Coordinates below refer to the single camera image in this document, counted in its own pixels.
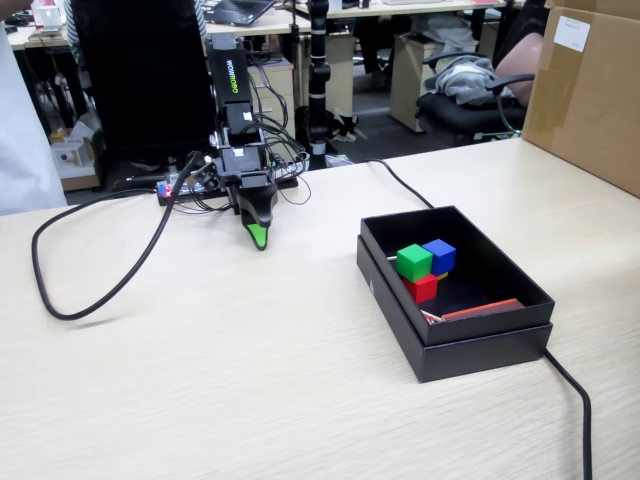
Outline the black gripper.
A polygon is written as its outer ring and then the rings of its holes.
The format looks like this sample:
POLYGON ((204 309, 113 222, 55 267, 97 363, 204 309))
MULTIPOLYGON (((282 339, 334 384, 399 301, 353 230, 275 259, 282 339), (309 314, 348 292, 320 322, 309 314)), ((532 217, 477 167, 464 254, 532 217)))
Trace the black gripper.
POLYGON ((259 251, 268 246, 268 228, 277 203, 277 186, 269 184, 261 151, 256 146, 228 147, 219 151, 218 180, 221 187, 237 186, 242 224, 259 251))

